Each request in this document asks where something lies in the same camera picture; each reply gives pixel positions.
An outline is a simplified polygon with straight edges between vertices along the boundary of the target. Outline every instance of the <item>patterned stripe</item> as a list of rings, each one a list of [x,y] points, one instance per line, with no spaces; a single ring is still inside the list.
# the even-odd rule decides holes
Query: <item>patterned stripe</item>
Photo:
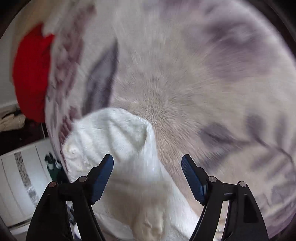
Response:
[[[22,182],[24,183],[24,186],[27,189],[27,193],[29,194],[29,197],[33,205],[36,207],[39,202],[39,197],[35,191],[35,188],[32,186],[20,152],[15,153],[15,161],[17,163],[17,168],[19,169]]]

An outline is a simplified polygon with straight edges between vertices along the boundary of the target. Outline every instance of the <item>red cushion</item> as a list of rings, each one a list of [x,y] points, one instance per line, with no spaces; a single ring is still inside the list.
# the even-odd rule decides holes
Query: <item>red cushion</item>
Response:
[[[50,46],[54,35],[42,36],[43,24],[34,27],[20,42],[13,66],[15,93],[21,111],[36,122],[44,122],[45,95],[50,68]]]

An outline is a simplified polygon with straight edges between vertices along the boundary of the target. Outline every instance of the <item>metal pin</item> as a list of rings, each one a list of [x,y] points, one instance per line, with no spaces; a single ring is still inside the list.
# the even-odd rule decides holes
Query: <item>metal pin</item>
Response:
[[[241,187],[243,187],[243,188],[245,188],[245,187],[247,186],[247,184],[246,184],[245,182],[243,182],[243,181],[239,182],[239,185],[240,185]]]
[[[217,181],[217,178],[215,178],[215,177],[209,177],[209,181],[212,182],[212,183],[214,183],[214,182]]]
[[[49,184],[48,184],[48,186],[50,187],[50,188],[53,188],[53,187],[55,187],[56,186],[56,182],[54,182],[54,181],[52,181],[52,182],[50,182]]]
[[[82,176],[82,177],[78,178],[78,181],[81,183],[85,182],[86,180],[87,180],[86,176]]]

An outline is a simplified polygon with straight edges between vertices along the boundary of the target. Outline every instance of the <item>white fluffy garment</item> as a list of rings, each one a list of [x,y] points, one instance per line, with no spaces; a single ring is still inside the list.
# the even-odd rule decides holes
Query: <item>white fluffy garment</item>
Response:
[[[197,215],[157,156],[152,125],[117,108],[75,121],[63,146],[72,181],[99,165],[105,154],[114,169],[93,206],[105,233],[120,240],[188,240]]]

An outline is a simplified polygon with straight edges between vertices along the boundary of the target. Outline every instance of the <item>white wall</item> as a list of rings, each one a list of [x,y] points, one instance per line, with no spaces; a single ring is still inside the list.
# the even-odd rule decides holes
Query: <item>white wall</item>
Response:
[[[17,103],[13,84],[10,82],[10,52],[16,18],[0,39],[0,108]]]

